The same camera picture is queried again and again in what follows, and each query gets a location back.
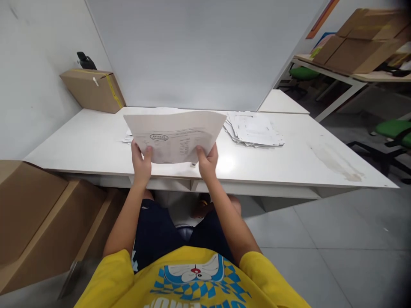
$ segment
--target stacked cardboard boxes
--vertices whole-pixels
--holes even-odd
[[[0,160],[0,295],[100,258],[125,196]]]
[[[346,73],[369,73],[408,40],[409,18],[397,10],[357,9],[313,62]]]

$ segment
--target white table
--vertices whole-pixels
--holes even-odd
[[[320,97],[322,97],[327,92],[332,90],[332,88],[336,85],[338,81],[342,81],[344,83],[351,85],[351,87],[347,91],[345,91],[339,98],[337,98],[330,106],[328,106],[322,113],[320,113],[316,117],[316,121],[318,122],[324,120],[325,117],[327,117],[335,109],[337,109],[342,104],[344,104],[351,96],[353,96],[355,93],[361,90],[368,83],[411,82],[411,75],[408,75],[406,77],[394,77],[391,74],[387,72],[382,72],[382,71],[374,71],[368,74],[344,75],[338,72],[331,71],[322,65],[313,63],[313,59],[310,58],[310,55],[307,55],[307,54],[295,55],[292,58],[291,62],[307,67],[309,69],[312,69],[313,71],[319,72],[323,75],[329,76],[336,80],[331,86],[328,87],[327,90],[325,90],[324,93],[322,93]]]
[[[310,113],[281,90],[271,90],[257,112],[298,114]]]
[[[96,185],[130,187],[131,150],[116,141],[127,130],[124,114],[149,110],[124,107],[109,114],[83,109],[24,160]],[[218,136],[216,172],[227,193],[292,198],[296,204],[362,187],[397,187],[309,115],[265,116],[284,135],[283,148],[245,147],[224,130]],[[207,192],[198,166],[190,163],[153,164],[148,188]]]

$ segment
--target person's left hand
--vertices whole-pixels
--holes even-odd
[[[151,146],[147,147],[146,155],[141,156],[140,148],[137,143],[133,140],[131,143],[131,154],[133,159],[134,167],[134,184],[142,184],[144,187],[147,186],[151,177],[151,155],[153,153],[153,148]]]

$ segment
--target green chair seat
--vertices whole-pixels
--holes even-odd
[[[289,74],[295,79],[299,80],[312,80],[320,75],[320,73],[310,70],[309,68],[303,66],[300,66],[299,68],[290,69]]]
[[[394,139],[400,132],[411,127],[411,122],[401,120],[390,120],[378,124],[375,128],[376,133]],[[401,144],[406,148],[411,148],[411,133],[406,135]]]

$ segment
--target yellow t-shirt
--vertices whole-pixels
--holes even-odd
[[[122,250],[106,256],[75,308],[242,308],[309,305],[273,264],[248,252],[234,266],[205,248],[181,247],[137,274]]]

